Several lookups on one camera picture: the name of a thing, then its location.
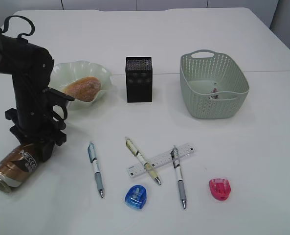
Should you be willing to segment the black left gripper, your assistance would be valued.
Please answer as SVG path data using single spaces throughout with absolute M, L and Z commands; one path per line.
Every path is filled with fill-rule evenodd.
M 27 89 L 15 88 L 14 96 L 16 108 L 5 111 L 5 118 L 14 123 L 10 132 L 21 143 L 39 142 L 39 160 L 46 162 L 54 146 L 67 141 L 62 132 L 66 128 L 67 108 L 50 106 L 43 91 L 32 96 Z

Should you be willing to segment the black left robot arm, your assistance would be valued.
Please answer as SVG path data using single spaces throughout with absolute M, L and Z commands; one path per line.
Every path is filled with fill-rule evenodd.
M 54 146 L 66 142 L 67 105 L 74 98 L 50 88 L 54 60 L 47 49 L 18 35 L 11 38 L 0 28 L 0 73 L 10 74 L 16 107 L 5 111 L 14 125 L 10 132 L 20 143 L 33 143 L 39 160 L 47 161 Z

